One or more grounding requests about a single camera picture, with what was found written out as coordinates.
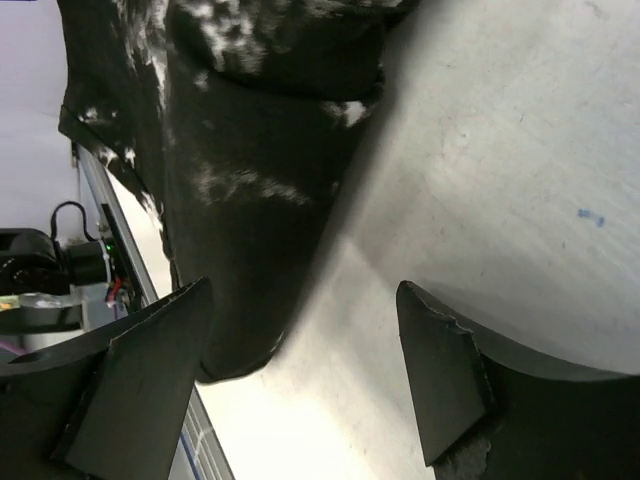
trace cloth fold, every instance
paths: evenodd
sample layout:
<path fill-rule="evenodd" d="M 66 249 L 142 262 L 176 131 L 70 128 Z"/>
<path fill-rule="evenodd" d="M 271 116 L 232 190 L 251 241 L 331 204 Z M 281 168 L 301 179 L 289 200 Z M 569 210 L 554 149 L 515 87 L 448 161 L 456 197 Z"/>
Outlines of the cloth fold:
<path fill-rule="evenodd" d="M 206 276 L 200 381 L 276 350 L 415 0 L 58 0 L 60 130 L 161 226 L 176 286 Z"/>

